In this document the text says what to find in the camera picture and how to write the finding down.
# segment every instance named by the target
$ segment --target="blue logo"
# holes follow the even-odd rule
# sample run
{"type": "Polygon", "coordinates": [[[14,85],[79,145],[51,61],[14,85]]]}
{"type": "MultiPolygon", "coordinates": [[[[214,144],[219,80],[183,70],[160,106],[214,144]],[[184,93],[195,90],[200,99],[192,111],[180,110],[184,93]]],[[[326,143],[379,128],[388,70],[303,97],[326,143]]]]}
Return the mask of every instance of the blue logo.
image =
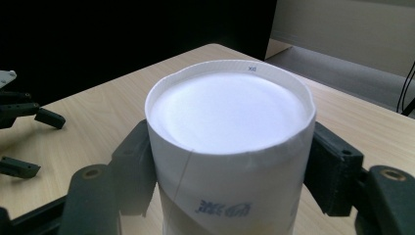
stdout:
{"type": "Polygon", "coordinates": [[[210,215],[226,216],[226,217],[244,217],[250,213],[251,204],[242,203],[237,204],[231,207],[227,207],[224,204],[216,204],[213,202],[208,202],[201,200],[199,208],[196,210],[196,213],[207,213],[210,215]]]}

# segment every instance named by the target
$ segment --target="paper cup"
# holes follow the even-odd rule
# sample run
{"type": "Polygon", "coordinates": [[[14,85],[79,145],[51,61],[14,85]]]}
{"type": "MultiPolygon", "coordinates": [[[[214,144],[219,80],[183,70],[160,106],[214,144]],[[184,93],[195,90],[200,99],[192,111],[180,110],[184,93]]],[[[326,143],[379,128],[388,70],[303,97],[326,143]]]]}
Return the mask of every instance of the paper cup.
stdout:
{"type": "Polygon", "coordinates": [[[293,234],[316,116],[300,80],[205,62],[160,80],[145,112],[164,235],[293,234]]]}

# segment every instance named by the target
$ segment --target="wooden table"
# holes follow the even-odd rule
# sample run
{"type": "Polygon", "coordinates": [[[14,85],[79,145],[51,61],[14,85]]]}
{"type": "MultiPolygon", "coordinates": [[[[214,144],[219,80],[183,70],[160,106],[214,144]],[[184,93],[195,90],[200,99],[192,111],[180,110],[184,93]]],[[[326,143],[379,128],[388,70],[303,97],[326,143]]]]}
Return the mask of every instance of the wooden table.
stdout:
{"type": "MultiPolygon", "coordinates": [[[[19,117],[11,128],[0,130],[0,156],[41,168],[30,179],[0,175],[0,207],[16,218],[64,196],[76,171],[87,165],[109,163],[115,148],[145,118],[146,96],[159,79],[196,63],[225,59],[254,60],[209,44],[45,106],[66,118],[63,129],[33,117],[19,117]]],[[[360,150],[365,155],[365,168],[389,165],[415,175],[415,120],[299,78],[313,93],[317,120],[360,150]]],[[[296,234],[355,234],[355,213],[350,217],[323,214],[304,187],[296,234]]],[[[130,230],[139,227],[134,234],[161,234],[158,190],[147,216],[140,221],[126,218],[124,223],[133,224],[130,230]]]]}

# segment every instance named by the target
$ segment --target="cable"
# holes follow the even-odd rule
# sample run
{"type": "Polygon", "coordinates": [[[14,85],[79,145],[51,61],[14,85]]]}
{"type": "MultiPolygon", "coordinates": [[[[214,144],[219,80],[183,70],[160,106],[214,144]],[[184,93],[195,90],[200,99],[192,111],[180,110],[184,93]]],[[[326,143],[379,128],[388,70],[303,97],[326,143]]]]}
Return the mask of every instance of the cable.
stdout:
{"type": "Polygon", "coordinates": [[[412,71],[414,70],[414,67],[415,67],[415,61],[414,61],[414,64],[412,65],[411,70],[409,71],[409,74],[406,76],[405,82],[403,83],[403,86],[402,86],[402,90],[400,91],[399,100],[397,101],[397,106],[396,106],[396,112],[397,113],[399,113],[400,100],[402,100],[401,106],[402,106],[402,109],[403,109],[404,96],[406,96],[406,91],[408,90],[409,84],[410,84],[410,82],[411,82],[411,80],[414,76],[414,74],[412,73],[412,71]]]}
{"type": "Polygon", "coordinates": [[[405,103],[406,91],[408,91],[409,84],[411,83],[412,79],[414,78],[414,74],[415,74],[415,70],[412,72],[411,78],[409,79],[408,84],[406,85],[405,93],[403,93],[403,97],[402,97],[402,110],[405,110],[403,104],[405,103]]]}

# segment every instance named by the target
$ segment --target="black background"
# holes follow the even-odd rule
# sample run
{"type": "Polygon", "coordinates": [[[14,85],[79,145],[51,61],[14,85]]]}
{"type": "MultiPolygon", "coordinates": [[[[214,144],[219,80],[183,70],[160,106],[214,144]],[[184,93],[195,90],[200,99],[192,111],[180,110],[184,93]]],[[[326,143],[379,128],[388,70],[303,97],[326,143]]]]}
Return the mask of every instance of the black background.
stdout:
{"type": "Polygon", "coordinates": [[[7,91],[40,106],[208,43],[264,60],[275,1],[2,3],[7,91]]]}

